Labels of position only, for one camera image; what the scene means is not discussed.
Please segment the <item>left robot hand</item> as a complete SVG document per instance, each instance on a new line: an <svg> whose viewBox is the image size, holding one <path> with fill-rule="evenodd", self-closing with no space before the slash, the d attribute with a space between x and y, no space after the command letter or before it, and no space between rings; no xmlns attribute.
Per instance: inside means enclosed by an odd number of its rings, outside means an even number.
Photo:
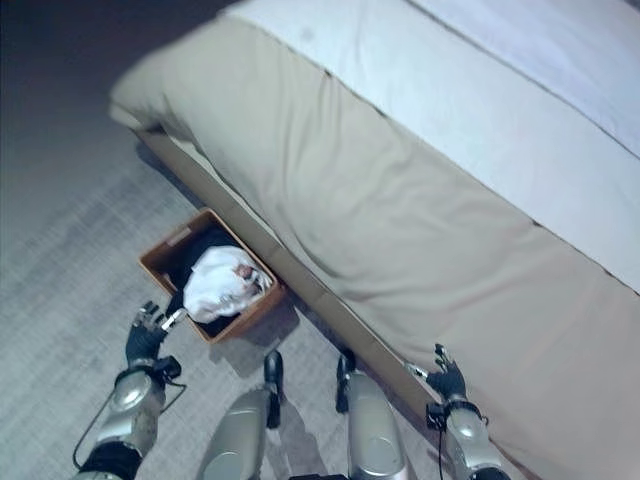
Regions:
<svg viewBox="0 0 640 480"><path fill-rule="evenodd" d="M187 310L184 308L166 315L160 313L160 307L153 301L143 304L134 317L127 337L127 366L151 366L158 359L165 338L186 317Z"/></svg>

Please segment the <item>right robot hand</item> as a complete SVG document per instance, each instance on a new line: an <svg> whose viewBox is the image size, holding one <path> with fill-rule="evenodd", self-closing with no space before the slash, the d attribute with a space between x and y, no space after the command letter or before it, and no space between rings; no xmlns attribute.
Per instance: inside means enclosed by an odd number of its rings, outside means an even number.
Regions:
<svg viewBox="0 0 640 480"><path fill-rule="evenodd" d="M438 394L443 402L465 400L467 398L464 375L440 343L434 344L435 363L438 371L427 371L409 361L404 362L404 368L411 374L421 378Z"/></svg>

